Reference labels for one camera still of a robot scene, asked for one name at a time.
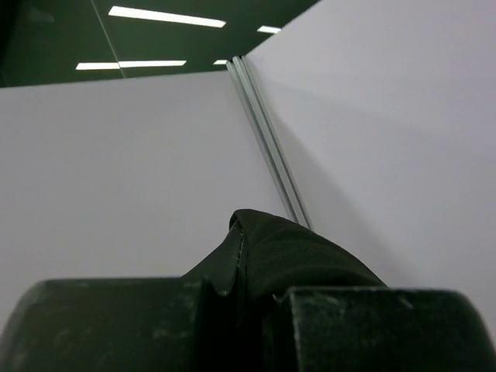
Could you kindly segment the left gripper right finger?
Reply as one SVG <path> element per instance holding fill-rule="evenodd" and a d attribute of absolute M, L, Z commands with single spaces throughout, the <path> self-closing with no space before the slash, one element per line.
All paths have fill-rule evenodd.
<path fill-rule="evenodd" d="M 272 323 L 274 371 L 493 371 L 484 322 L 459 292 L 293 287 Z"/>

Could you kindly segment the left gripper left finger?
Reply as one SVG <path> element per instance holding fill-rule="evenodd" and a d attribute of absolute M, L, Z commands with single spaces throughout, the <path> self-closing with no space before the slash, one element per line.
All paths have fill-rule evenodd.
<path fill-rule="evenodd" d="M 208 287 L 181 279 L 51 280 L 19 300 L 3 371 L 192 371 Z"/>

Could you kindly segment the black trousers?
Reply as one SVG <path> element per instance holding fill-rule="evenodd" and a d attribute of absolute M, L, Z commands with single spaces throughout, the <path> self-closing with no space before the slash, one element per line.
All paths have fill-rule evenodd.
<path fill-rule="evenodd" d="M 222 243 L 190 269 L 219 296 L 199 365 L 215 371 L 274 370 L 277 328 L 286 322 L 279 302 L 302 286 L 382 287 L 384 282 L 337 244 L 288 219 L 240 209 Z"/>

